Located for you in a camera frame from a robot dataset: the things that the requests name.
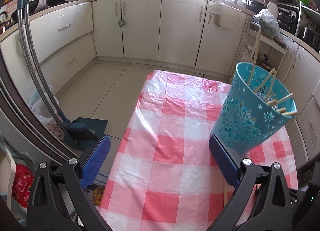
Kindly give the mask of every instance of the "kitchen cabinet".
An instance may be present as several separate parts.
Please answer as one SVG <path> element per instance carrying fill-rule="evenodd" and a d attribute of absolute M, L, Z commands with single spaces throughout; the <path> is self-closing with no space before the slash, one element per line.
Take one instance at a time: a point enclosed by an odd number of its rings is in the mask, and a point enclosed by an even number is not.
<path fill-rule="evenodd" d="M 124 57 L 158 60 L 161 0 L 121 0 Z"/>
<path fill-rule="evenodd" d="M 195 67 L 206 0 L 162 0 L 159 61 Z"/>
<path fill-rule="evenodd" d="M 284 86 L 294 94 L 293 99 L 299 114 L 310 101 L 319 80 L 320 62 L 307 50 L 299 47 L 298 54 L 284 81 Z"/>
<path fill-rule="evenodd" d="M 320 109 L 314 97 L 298 116 L 297 122 L 306 144 L 308 158 L 312 159 L 320 152 Z"/>
<path fill-rule="evenodd" d="M 124 57 L 122 43 L 121 0 L 92 2 L 94 41 L 98 56 Z"/>
<path fill-rule="evenodd" d="M 41 64 L 48 84 L 56 94 L 76 73 L 96 57 L 91 34 L 71 42 Z"/>
<path fill-rule="evenodd" d="M 93 31 L 91 2 L 55 10 L 30 22 L 39 63 Z"/>
<path fill-rule="evenodd" d="M 282 83 L 289 73 L 290 67 L 298 54 L 299 48 L 299 44 L 297 42 L 293 41 L 289 37 L 286 37 L 286 39 L 288 44 L 288 51 L 285 54 L 281 67 L 277 73 L 277 78 Z"/>
<path fill-rule="evenodd" d="M 308 155 L 297 120 L 291 123 L 286 129 L 290 138 L 296 168 L 299 168 L 308 161 Z"/>
<path fill-rule="evenodd" d="M 208 3 L 196 68 L 229 75 L 244 32 L 247 14 L 241 12 L 238 27 L 225 29 L 213 22 Z"/>

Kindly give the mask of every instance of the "cabinet handle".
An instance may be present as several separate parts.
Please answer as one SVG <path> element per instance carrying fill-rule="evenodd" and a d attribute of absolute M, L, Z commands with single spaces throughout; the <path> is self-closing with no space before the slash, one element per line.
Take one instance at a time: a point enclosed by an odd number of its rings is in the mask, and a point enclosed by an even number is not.
<path fill-rule="evenodd" d="M 316 134 L 315 129 L 314 129 L 313 125 L 312 125 L 311 119 L 309 119 L 309 122 L 310 122 L 310 125 L 311 125 L 311 129 L 312 129 L 313 133 L 315 134 L 315 136 L 317 138 L 317 134 Z"/>
<path fill-rule="evenodd" d="M 71 26 L 71 24 L 65 25 L 63 28 L 59 28 L 58 31 L 63 30 L 63 29 L 65 29 L 65 28 L 68 28 L 68 27 L 70 27 L 70 26 Z"/>
<path fill-rule="evenodd" d="M 290 57 L 289 57 L 289 64 L 290 64 L 291 57 L 293 56 L 293 54 L 294 54 L 295 52 L 296 52 L 295 49 L 291 52 L 291 55 L 290 55 Z"/>
<path fill-rule="evenodd" d="M 297 62 L 298 56 L 300 56 L 300 54 L 298 54 L 298 55 L 296 56 L 296 59 L 295 59 L 294 62 L 293 62 L 293 69 L 294 69 L 294 64 Z"/>
<path fill-rule="evenodd" d="M 116 13 L 116 17 L 118 17 L 118 2 L 116 2 L 115 13 Z"/>
<path fill-rule="evenodd" d="M 69 62 L 69 63 L 67 63 L 66 65 L 64 65 L 65 67 L 67 66 L 67 65 L 69 65 L 69 64 L 71 64 L 73 61 L 75 61 L 75 57 Z"/>
<path fill-rule="evenodd" d="M 199 22 L 201 22 L 202 16 L 203 16 L 203 6 L 201 6 Z"/>
<path fill-rule="evenodd" d="M 126 7 L 125 7 L 125 1 L 124 1 L 124 2 L 123 2 L 123 6 L 122 6 L 123 16 L 125 16 L 125 10 L 126 10 Z"/>

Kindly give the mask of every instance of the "white cabinet door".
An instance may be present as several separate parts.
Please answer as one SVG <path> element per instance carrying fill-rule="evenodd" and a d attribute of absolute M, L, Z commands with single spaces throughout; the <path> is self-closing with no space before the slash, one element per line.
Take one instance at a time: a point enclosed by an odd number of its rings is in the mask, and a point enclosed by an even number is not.
<path fill-rule="evenodd" d="M 240 14 L 236 29 L 217 26 L 210 15 L 208 3 L 196 68 L 229 75 L 244 32 L 247 14 Z"/>
<path fill-rule="evenodd" d="M 291 38 L 287 38 L 287 43 L 288 43 L 288 51 L 286 55 L 284 56 L 283 62 L 281 64 L 281 67 L 277 73 L 277 78 L 279 79 L 280 82 L 284 82 L 285 78 L 287 77 L 290 67 L 295 60 L 297 53 L 298 53 L 298 48 L 299 44 L 295 41 L 293 41 Z"/>
<path fill-rule="evenodd" d="M 299 168 L 308 161 L 308 156 L 306 145 L 297 120 L 287 127 L 287 132 L 290 138 L 296 168 Z"/>
<path fill-rule="evenodd" d="M 297 122 L 306 144 L 308 158 L 312 159 L 320 152 L 320 109 L 314 98 L 298 116 Z"/>
<path fill-rule="evenodd" d="M 298 112 L 307 106 L 320 80 L 320 62 L 307 50 L 299 48 L 284 86 L 294 94 Z"/>
<path fill-rule="evenodd" d="M 123 56 L 121 0 L 98 0 L 92 2 L 94 41 L 97 55 Z"/>
<path fill-rule="evenodd" d="M 161 0 L 121 0 L 124 57 L 158 60 Z"/>
<path fill-rule="evenodd" d="M 159 61 L 195 67 L 206 0 L 162 0 Z"/>

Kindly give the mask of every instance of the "table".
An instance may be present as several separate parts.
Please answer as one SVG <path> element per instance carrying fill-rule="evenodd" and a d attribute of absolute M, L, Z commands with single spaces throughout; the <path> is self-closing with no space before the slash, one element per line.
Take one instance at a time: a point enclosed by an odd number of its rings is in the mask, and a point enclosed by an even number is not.
<path fill-rule="evenodd" d="M 209 151 L 229 84 L 155 70 L 146 78 L 100 206 L 114 231 L 205 231 L 232 194 Z M 247 156 L 279 162 L 298 188 L 285 127 Z M 246 221 L 253 196 L 239 220 Z"/>

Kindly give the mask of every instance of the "drawer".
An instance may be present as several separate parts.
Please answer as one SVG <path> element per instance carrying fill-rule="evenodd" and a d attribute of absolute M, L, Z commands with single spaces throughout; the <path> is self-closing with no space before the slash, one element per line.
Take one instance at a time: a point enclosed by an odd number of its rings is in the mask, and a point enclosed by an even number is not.
<path fill-rule="evenodd" d="M 297 122 L 306 145 L 308 158 L 312 159 L 320 152 L 320 109 L 313 97 L 298 116 Z"/>
<path fill-rule="evenodd" d="M 30 22 L 39 63 L 77 38 L 93 31 L 91 2 L 65 7 Z"/>
<path fill-rule="evenodd" d="M 296 120 L 286 128 L 290 138 L 296 168 L 299 168 L 308 161 L 307 150 L 302 133 Z"/>
<path fill-rule="evenodd" d="M 76 73 L 96 57 L 91 33 L 78 38 L 41 64 L 48 84 L 56 94 Z"/>

